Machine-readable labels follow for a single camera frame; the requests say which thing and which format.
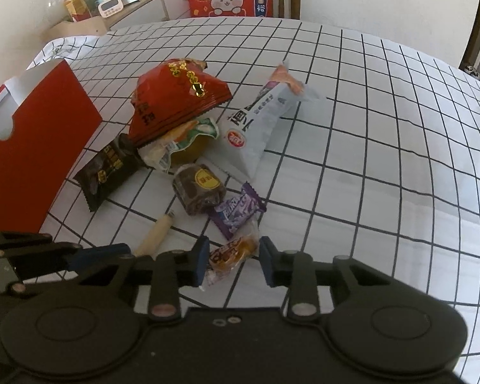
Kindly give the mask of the orange clear snack packet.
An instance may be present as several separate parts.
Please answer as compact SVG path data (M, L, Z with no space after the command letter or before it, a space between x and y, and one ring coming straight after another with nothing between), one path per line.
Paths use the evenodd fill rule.
M251 220L226 244L211 251L202 289L212 287L227 278L241 263L256 255L259 238L257 221Z

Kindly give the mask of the red white cardboard box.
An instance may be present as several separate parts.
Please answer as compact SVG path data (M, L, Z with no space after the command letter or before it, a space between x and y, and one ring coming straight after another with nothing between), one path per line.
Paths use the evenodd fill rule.
M0 86L0 231L40 230L101 121L63 59Z

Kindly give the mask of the clear glass jar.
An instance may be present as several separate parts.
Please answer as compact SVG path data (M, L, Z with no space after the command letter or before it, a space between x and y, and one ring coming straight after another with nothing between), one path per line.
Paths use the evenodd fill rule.
M78 23L97 16L98 0L45 0L45 17L55 25L62 21Z

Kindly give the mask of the black grid white tablecloth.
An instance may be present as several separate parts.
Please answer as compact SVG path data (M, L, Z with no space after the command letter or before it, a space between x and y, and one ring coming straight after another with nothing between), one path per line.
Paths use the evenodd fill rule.
M281 117L252 186L260 231L318 261L348 255L456 308L468 340L455 371L480 383L480 82L417 50L296 20L187 18L58 39L34 63L66 60L102 121L78 171L132 118L137 79L162 61L206 61L249 106L286 62L320 97Z

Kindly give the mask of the brown cake snack packet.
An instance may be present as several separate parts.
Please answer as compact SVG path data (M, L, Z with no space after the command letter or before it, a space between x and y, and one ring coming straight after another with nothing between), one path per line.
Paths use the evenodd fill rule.
M219 177L205 164L186 164L176 171L172 187L186 213L195 216L219 205L226 189Z

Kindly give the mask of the purple candy packet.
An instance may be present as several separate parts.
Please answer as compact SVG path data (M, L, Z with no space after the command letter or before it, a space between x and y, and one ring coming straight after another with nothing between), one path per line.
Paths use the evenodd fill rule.
M253 186L245 182L239 195L212 207L208 214L223 236L231 240L252 216L266 210L266 205Z

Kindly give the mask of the green white snack packet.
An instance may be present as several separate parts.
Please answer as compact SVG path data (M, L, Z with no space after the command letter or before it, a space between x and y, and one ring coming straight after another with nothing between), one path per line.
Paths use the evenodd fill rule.
M169 172L197 160L219 135L212 118L196 119L139 148L139 155L145 165Z

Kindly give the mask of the wooden side cabinet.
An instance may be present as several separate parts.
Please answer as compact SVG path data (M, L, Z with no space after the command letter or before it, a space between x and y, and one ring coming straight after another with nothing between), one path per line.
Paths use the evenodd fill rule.
M103 36L125 27L177 20L190 16L188 0L140 0L110 17L92 17L79 23L62 21L41 34L43 43L70 36Z

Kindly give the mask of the orange drink bottle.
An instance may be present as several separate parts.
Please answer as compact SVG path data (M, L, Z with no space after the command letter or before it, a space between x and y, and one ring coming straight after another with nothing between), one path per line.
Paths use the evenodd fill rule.
M69 16L73 19L73 22L78 23L92 17L91 11L89 10L85 0L63 1Z

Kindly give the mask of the black snack packet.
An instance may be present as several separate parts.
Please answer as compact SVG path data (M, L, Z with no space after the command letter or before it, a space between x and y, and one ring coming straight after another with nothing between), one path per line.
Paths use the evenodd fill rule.
M90 212L123 185L145 163L126 133L120 133L95 154L73 177L84 193Z

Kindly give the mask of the pink digital timer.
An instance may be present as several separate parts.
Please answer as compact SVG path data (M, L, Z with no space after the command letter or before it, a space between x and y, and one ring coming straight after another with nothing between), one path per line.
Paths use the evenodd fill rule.
M100 16L103 18L112 17L124 9L122 0L103 0L98 5Z

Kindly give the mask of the red chips bag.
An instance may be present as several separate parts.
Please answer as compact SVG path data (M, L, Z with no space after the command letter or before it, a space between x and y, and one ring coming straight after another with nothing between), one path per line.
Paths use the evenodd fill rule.
M144 73L132 93L129 139L140 148L232 99L226 82L205 72L207 63L172 58Z

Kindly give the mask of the white grey chips bag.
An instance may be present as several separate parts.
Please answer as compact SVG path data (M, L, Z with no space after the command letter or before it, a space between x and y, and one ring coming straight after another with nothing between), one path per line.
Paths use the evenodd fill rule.
M251 105L219 122L208 160L237 180L253 178L278 120L297 104L320 99L292 76L286 62L278 65Z

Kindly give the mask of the beige stick snack packet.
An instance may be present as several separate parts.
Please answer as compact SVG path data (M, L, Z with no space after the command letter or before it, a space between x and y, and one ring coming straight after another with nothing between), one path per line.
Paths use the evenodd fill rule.
M142 243L133 252L137 258L154 257L174 222L174 212L164 214L148 231Z

